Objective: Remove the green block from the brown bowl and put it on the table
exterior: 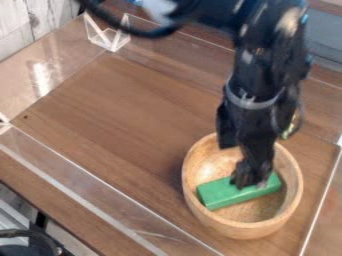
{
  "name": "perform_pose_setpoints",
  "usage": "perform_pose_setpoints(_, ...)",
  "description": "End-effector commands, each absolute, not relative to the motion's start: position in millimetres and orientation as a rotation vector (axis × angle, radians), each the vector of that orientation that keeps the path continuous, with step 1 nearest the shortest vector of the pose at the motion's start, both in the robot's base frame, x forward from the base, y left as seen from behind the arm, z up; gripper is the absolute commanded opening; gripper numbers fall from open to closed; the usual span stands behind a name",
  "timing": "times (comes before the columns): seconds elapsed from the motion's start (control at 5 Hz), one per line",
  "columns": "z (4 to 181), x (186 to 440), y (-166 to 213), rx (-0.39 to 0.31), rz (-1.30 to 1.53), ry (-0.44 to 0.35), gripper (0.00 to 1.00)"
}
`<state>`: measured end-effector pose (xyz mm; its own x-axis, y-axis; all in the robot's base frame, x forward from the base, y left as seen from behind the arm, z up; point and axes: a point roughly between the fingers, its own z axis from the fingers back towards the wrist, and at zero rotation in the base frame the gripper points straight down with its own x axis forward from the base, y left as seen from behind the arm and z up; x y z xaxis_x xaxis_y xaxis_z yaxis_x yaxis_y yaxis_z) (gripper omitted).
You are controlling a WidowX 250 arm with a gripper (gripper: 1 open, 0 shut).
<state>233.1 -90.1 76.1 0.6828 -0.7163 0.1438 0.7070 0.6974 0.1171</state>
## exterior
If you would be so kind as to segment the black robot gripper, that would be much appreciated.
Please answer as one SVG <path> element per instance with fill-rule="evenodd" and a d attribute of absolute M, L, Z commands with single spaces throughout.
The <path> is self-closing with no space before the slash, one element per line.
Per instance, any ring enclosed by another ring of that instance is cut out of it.
<path fill-rule="evenodd" d="M 238 146 L 242 151 L 230 184 L 240 190 L 265 187 L 273 172 L 276 140 L 288 129 L 301 106 L 301 88 L 293 84 L 260 99 L 229 80 L 217 110 L 217 136 L 221 149 Z"/>

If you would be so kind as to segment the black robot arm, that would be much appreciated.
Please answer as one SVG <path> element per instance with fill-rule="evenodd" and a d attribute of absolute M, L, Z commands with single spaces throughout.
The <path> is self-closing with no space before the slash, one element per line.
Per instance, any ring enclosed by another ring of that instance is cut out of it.
<path fill-rule="evenodd" d="M 114 28 L 149 39 L 164 38 L 197 22 L 229 34 L 236 45 L 233 74 L 217 109 L 222 149 L 240 147 L 230 183 L 240 189 L 268 183 L 274 144 L 303 122 L 301 82 L 312 67 L 307 47 L 305 0 L 144 0 L 142 8 L 161 27 L 145 31 L 121 23 L 97 0 L 79 0 Z"/>

